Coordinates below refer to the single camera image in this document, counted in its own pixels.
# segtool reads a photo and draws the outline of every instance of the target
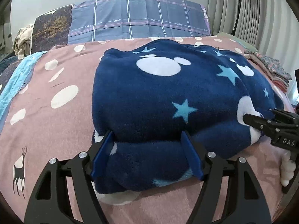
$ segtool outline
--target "light blue towel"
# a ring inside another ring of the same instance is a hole
[[[32,69],[34,68],[38,59],[44,54],[46,51],[36,52],[32,55],[25,57],[22,62],[18,65],[18,67],[13,72],[11,78],[6,84],[4,90],[0,95],[0,122],[3,122],[2,117],[7,111],[7,107],[10,105],[14,96],[19,92],[22,88],[27,76],[30,74]]]

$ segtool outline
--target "gray curtain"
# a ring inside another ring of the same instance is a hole
[[[238,0],[209,0],[208,15],[212,34],[231,33],[238,9]],[[235,36],[258,47],[265,21],[265,0],[242,0]]]

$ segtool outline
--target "metal screw cap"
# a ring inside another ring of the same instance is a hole
[[[216,153],[215,152],[208,152],[207,156],[210,157],[210,158],[214,158],[216,156]]]
[[[239,158],[239,162],[240,162],[240,163],[246,163],[246,159],[245,159],[244,157],[240,157],[240,158]]]
[[[50,159],[49,163],[54,164],[56,161],[57,161],[57,159],[55,157],[53,157],[53,158]]]
[[[87,156],[87,152],[80,152],[79,158],[85,158]]]

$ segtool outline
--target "beige sweater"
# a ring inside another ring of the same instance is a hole
[[[28,25],[26,28],[21,28],[13,43],[13,50],[18,56],[18,59],[23,59],[25,56],[30,55],[31,35],[33,25]]]

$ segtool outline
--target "clothing pile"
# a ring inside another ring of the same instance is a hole
[[[95,160],[96,190],[142,191],[190,178],[183,130],[229,158],[261,136],[243,115],[271,118],[271,108],[283,109],[282,100],[239,53],[166,39],[109,49],[95,72],[92,143],[108,130],[115,138],[107,165]]]
[[[244,51],[244,57],[257,64],[284,93],[288,91],[292,77],[282,68],[279,60],[248,49]]]
[[[30,24],[26,28],[21,28],[13,43],[13,50],[19,60],[30,55],[32,27],[33,24]]]

